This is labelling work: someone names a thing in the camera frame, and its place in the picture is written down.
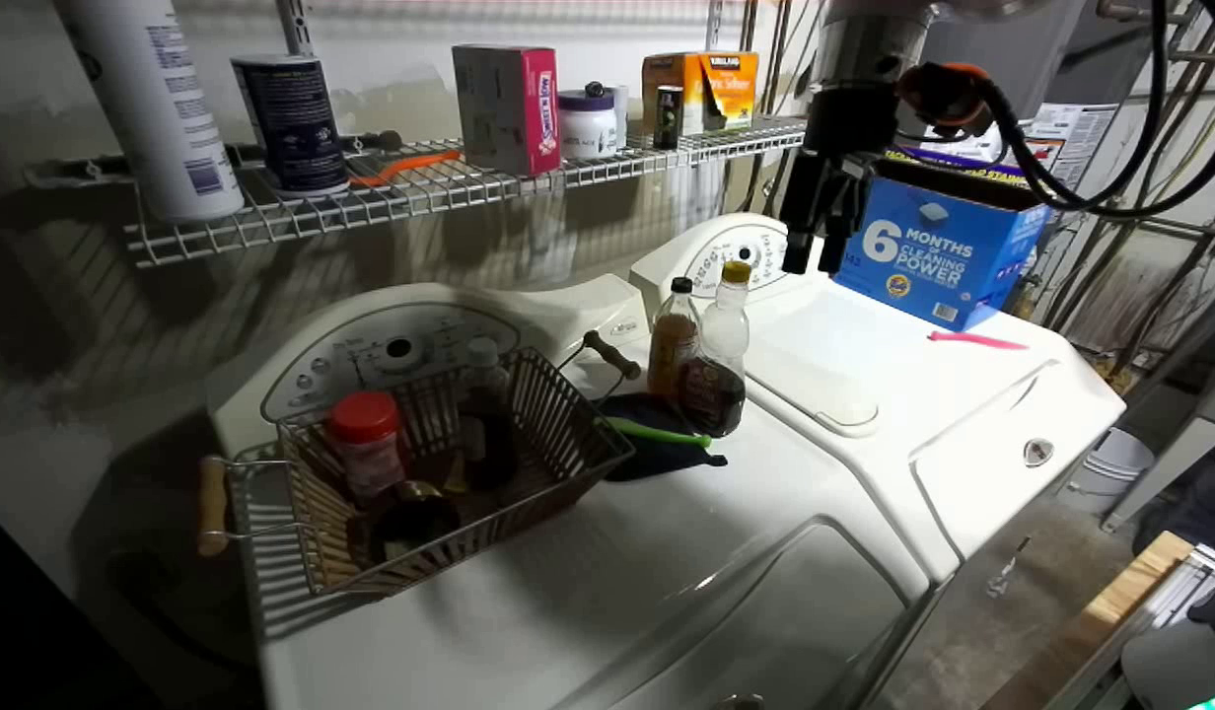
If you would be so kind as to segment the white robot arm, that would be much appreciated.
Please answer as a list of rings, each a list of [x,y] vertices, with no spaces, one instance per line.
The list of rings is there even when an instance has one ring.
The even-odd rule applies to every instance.
[[[898,105],[938,134],[992,121],[980,68],[920,59],[938,8],[1007,21],[1019,0],[823,0],[808,121],[779,200],[786,271],[838,271],[877,163],[898,134]]]

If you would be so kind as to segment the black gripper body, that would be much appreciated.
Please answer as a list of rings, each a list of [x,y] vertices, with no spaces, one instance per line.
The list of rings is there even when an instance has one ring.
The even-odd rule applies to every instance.
[[[808,104],[800,159],[808,175],[832,170],[857,153],[879,153],[894,137],[898,93],[891,82],[828,87]]]

